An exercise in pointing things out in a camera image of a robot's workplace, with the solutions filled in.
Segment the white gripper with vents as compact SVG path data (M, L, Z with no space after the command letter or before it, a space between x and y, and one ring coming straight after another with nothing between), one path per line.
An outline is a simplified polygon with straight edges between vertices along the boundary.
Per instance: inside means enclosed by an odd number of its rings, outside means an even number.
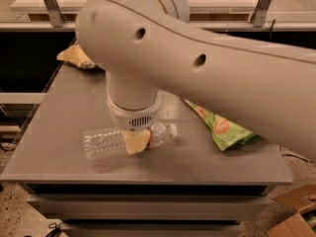
M124 109L111 99L107 100L107 104L115 125L123 129L121 134L127 153L132 155L143 152L150 140L150 131L145 128L153 125L158 118L161 106L160 93L156 94L154 103L143 110L132 111Z

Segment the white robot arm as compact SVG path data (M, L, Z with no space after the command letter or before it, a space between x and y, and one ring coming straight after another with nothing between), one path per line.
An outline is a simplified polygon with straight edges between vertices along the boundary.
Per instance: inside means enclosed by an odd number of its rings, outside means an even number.
M306 158L316 158L316 52L215 34L189 23L188 0L89 0L76 18L87 56L107 72L123 129L153 122L166 91Z

